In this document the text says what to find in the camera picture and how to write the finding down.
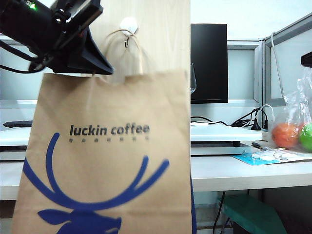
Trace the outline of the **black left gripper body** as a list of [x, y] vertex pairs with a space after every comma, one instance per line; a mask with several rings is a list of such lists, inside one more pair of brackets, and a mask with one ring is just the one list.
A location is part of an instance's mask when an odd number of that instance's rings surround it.
[[103, 13], [99, 0], [56, 0], [50, 10], [57, 33], [50, 50], [61, 50], [84, 31], [90, 33], [89, 25]]

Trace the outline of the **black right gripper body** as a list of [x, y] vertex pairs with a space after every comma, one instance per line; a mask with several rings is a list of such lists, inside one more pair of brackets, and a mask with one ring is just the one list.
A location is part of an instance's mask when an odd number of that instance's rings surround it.
[[309, 52], [301, 57], [302, 66], [312, 66], [312, 52]]

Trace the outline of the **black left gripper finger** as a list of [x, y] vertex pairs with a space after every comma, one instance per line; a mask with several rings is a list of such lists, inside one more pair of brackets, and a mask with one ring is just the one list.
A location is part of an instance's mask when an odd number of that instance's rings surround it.
[[92, 39], [89, 28], [51, 54], [46, 66], [55, 73], [111, 75], [113, 67]]

